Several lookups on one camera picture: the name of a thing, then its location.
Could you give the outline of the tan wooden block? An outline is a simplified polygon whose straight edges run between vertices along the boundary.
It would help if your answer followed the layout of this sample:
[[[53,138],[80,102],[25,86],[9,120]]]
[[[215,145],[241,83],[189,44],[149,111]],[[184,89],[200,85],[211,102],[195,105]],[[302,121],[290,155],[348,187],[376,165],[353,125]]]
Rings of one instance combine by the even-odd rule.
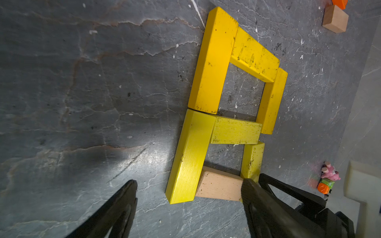
[[[240,176],[203,166],[195,196],[241,201],[242,184]]]

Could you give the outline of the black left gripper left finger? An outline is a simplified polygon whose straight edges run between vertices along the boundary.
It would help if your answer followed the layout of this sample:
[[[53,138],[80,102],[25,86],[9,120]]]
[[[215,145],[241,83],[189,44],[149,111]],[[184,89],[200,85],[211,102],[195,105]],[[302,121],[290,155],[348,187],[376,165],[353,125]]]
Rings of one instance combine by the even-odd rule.
[[[137,181],[131,179],[126,182],[105,204],[67,237],[127,238],[136,214],[137,188]]]

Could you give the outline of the lime yellow block short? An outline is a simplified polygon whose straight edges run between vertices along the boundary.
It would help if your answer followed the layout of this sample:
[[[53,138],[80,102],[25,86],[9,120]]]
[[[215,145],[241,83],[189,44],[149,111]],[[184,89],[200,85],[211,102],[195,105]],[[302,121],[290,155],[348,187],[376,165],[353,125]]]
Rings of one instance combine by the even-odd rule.
[[[272,134],[277,120],[288,73],[279,68],[275,81],[265,83],[256,122],[262,124],[261,134]]]

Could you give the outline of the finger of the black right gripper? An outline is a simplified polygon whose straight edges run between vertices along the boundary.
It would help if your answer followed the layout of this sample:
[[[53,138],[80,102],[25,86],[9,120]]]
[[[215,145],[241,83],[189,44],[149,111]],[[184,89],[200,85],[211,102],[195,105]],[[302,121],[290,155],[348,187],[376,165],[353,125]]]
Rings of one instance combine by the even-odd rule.
[[[275,197],[271,186],[292,196],[301,204],[292,208],[282,200],[275,201],[291,215],[313,238],[354,238],[354,223],[342,212],[333,213],[326,207],[326,200],[266,174],[260,174],[259,185]]]

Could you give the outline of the lime yellow block long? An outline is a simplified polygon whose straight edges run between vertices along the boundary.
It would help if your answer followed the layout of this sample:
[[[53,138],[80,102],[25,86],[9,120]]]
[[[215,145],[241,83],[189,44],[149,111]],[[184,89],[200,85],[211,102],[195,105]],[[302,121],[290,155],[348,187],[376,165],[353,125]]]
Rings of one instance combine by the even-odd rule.
[[[210,143],[258,144],[262,126],[256,122],[217,116]]]

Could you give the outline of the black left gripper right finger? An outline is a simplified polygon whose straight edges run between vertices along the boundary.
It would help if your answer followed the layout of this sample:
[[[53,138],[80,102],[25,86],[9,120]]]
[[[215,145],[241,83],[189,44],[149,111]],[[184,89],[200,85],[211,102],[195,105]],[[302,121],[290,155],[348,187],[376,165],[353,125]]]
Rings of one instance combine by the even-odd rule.
[[[252,238],[323,238],[317,224],[298,214],[252,179],[243,180],[241,195]]]

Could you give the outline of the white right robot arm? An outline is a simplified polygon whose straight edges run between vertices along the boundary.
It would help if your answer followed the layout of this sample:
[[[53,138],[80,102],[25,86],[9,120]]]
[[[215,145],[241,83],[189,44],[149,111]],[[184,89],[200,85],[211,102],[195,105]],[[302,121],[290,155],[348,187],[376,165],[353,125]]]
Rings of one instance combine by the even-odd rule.
[[[296,208],[275,199],[286,214],[298,225],[296,231],[305,230],[304,237],[314,238],[379,238],[381,236],[381,171],[369,165],[351,161],[348,164],[343,194],[360,204],[358,221],[353,221],[343,212],[333,212],[327,201],[335,182],[340,181],[339,172],[330,162],[320,169],[317,190],[323,197],[285,184],[268,175],[261,174],[259,184],[275,198],[272,187],[301,201]]]

